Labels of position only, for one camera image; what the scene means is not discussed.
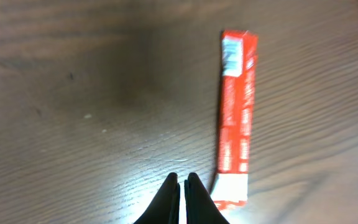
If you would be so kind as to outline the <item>red Nescafe stick sachet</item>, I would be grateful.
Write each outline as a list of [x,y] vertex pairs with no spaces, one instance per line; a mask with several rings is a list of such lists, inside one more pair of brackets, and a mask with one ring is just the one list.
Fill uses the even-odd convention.
[[258,36],[249,31],[225,30],[221,36],[218,163],[211,191],[220,211],[243,207],[248,201],[257,44]]

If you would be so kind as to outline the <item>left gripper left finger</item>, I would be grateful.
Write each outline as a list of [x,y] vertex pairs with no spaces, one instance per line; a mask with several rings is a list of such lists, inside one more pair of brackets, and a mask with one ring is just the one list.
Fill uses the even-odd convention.
[[180,184],[177,174],[171,172],[134,224],[178,224],[179,208]]

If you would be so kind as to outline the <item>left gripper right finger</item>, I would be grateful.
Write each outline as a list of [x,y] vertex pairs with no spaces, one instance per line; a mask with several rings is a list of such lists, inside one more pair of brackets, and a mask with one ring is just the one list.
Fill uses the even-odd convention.
[[229,224],[195,172],[188,175],[184,189],[187,224]]

